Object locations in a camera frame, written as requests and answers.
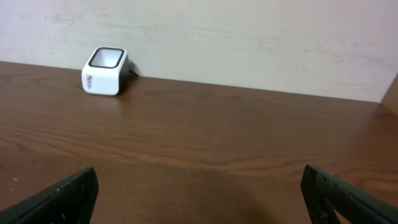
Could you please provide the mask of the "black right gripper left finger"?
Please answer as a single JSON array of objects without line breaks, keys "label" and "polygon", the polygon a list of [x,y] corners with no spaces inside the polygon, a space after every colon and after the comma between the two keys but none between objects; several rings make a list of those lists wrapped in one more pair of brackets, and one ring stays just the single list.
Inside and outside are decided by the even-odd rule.
[{"label": "black right gripper left finger", "polygon": [[89,167],[1,210],[1,223],[89,223],[99,183]]}]

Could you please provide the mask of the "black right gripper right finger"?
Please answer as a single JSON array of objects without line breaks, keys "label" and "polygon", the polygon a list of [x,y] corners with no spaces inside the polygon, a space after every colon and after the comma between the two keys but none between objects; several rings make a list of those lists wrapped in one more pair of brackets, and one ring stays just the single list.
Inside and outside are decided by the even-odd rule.
[{"label": "black right gripper right finger", "polygon": [[397,223],[397,208],[378,200],[319,167],[304,168],[301,191],[312,223]]}]

